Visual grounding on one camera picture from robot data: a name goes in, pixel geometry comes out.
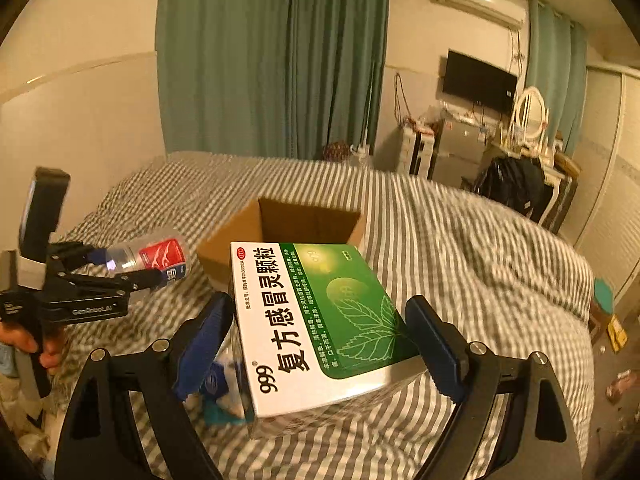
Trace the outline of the person's left hand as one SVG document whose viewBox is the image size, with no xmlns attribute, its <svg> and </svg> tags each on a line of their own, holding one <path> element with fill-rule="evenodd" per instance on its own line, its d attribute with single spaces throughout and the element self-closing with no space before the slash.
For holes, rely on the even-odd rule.
<svg viewBox="0 0 640 480">
<path fill-rule="evenodd" d="M 24 352 L 37 353 L 40 351 L 40 364 L 50 375 L 54 375 L 58 371 L 64 360 L 67 340 L 64 326 L 53 326 L 43 333 L 43 348 L 40 348 L 40 344 L 28 330 L 17 323 L 2 322 L 0 337 L 2 344 Z"/>
</svg>

